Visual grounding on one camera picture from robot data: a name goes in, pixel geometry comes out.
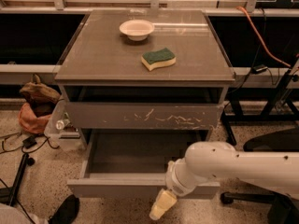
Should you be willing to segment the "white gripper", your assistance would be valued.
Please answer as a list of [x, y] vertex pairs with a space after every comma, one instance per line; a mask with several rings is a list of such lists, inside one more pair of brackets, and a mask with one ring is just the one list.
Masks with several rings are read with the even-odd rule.
[[169, 189], [161, 189], [150, 209], [152, 220], [160, 219], [177, 202], [177, 196], [184, 197], [192, 193], [199, 181], [187, 166], [184, 159], [170, 161], [165, 174], [165, 184]]

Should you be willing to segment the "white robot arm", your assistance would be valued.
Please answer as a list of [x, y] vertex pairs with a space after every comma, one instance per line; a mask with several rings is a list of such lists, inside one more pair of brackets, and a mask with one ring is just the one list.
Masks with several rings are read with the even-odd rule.
[[170, 161], [166, 187], [158, 193], [149, 217], [160, 219], [179, 197], [217, 178], [237, 178], [275, 193], [269, 224], [298, 224], [299, 154], [296, 152], [244, 152], [225, 142], [196, 142], [182, 159]]

